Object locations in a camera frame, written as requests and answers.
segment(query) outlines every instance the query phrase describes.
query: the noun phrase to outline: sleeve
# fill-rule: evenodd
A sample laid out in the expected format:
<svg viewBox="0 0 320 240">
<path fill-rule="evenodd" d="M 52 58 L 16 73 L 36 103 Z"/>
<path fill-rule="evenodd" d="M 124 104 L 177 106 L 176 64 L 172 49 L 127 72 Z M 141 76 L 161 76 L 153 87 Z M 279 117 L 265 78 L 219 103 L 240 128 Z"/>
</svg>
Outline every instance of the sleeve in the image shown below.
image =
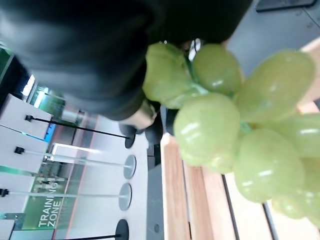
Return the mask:
<svg viewBox="0 0 320 240">
<path fill-rule="evenodd" d="M 1 0 L 1 38 L 40 84 L 83 110 L 130 117 L 145 99 L 152 11 L 130 0 Z"/>
<path fill-rule="evenodd" d="M 159 0 L 165 18 L 151 28 L 151 43 L 167 40 L 177 46 L 194 39 L 220 44 L 229 39 L 253 0 Z"/>
</svg>

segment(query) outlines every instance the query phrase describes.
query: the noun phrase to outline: black jacket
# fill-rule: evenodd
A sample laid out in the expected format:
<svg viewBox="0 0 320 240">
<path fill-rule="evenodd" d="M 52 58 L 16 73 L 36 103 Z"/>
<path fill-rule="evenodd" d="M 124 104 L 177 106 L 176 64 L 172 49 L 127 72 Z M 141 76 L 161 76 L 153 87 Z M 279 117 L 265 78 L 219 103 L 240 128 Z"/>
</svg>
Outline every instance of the black jacket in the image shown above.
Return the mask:
<svg viewBox="0 0 320 240">
<path fill-rule="evenodd" d="M 251 0 L 1 0 L 0 38 L 41 85 L 83 110 L 130 117 L 149 44 L 228 39 Z"/>
</svg>

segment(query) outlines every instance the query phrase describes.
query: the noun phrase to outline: white floor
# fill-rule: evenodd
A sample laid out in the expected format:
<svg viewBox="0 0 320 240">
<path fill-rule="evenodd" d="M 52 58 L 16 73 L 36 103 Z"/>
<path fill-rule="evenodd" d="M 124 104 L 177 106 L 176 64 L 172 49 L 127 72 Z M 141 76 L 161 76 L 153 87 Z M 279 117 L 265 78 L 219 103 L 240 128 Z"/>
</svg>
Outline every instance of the white floor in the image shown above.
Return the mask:
<svg viewBox="0 0 320 240">
<path fill-rule="evenodd" d="M 118 124 L 104 117 L 99 117 L 96 130 L 121 135 Z M 121 186 L 128 182 L 132 187 L 132 202 L 127 211 L 119 209 L 116 198 L 81 198 L 76 207 L 67 239 L 85 238 L 102 235 L 113 235 L 120 219 L 129 223 L 130 240 L 145 240 L 147 227 L 147 164 L 148 142 L 144 136 L 138 135 L 130 149 L 125 148 L 123 138 L 95 133 L 91 142 L 91 149 L 101 153 L 90 153 L 88 159 L 123 164 L 128 155 L 133 154 L 137 160 L 134 177 L 126 180 L 123 168 L 87 165 L 79 194 L 119 194 Z"/>
</svg>

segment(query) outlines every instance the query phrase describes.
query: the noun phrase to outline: black stanchion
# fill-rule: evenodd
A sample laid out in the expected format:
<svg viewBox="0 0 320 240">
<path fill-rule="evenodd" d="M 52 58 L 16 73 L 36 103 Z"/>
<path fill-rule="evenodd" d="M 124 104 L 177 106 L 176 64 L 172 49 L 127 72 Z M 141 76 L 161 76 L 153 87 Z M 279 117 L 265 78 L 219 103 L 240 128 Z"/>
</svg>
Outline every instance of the black stanchion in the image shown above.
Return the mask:
<svg viewBox="0 0 320 240">
<path fill-rule="evenodd" d="M 124 219 L 121 219 L 115 229 L 115 235 L 108 236 L 94 236 L 94 237 L 81 237 L 72 239 L 61 240 L 99 240 L 99 239 L 115 239 L 115 240 L 129 240 L 129 225 Z"/>
<path fill-rule="evenodd" d="M 105 132 L 105 131 L 98 131 L 98 130 L 94 130 L 94 129 L 90 129 L 90 128 L 86 128 L 86 127 L 74 126 L 74 125 L 70 125 L 70 124 L 66 124 L 66 123 L 61 123 L 61 122 L 58 122 L 58 121 L 55 121 L 55 120 L 45 120 L 45 119 L 34 117 L 32 115 L 26 115 L 24 120 L 26 120 L 28 122 L 39 121 L 39 122 L 48 123 L 48 124 L 56 124 L 56 125 L 60 125 L 60 126 L 68 127 L 68 128 L 79 129 L 79 130 L 89 131 L 89 132 L 93 132 L 93 133 L 98 133 L 98 134 L 104 134 L 104 135 L 109 135 L 109 136 L 113 136 L 113 137 L 123 138 L 123 139 L 125 139 L 124 146 L 125 146 L 126 149 L 131 148 L 133 146 L 134 142 L 135 142 L 135 139 L 136 139 L 136 135 L 135 134 L 130 136 L 130 137 L 129 136 L 122 136 L 122 135 L 109 133 L 109 132 Z"/>
</svg>

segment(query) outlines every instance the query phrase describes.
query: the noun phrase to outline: grape bunch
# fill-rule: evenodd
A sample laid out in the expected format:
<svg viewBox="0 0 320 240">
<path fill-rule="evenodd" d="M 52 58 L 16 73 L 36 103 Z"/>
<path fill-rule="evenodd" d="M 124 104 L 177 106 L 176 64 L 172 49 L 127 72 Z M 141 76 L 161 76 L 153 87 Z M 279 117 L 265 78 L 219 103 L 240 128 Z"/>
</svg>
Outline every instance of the grape bunch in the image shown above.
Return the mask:
<svg viewBox="0 0 320 240">
<path fill-rule="evenodd" d="M 179 109 L 174 133 L 182 159 L 234 172 L 249 201 L 272 199 L 282 214 L 320 227 L 320 114 L 300 114 L 316 66 L 307 53 L 280 51 L 245 80 L 225 47 L 207 44 L 192 62 L 170 44 L 151 45 L 145 95 Z"/>
</svg>

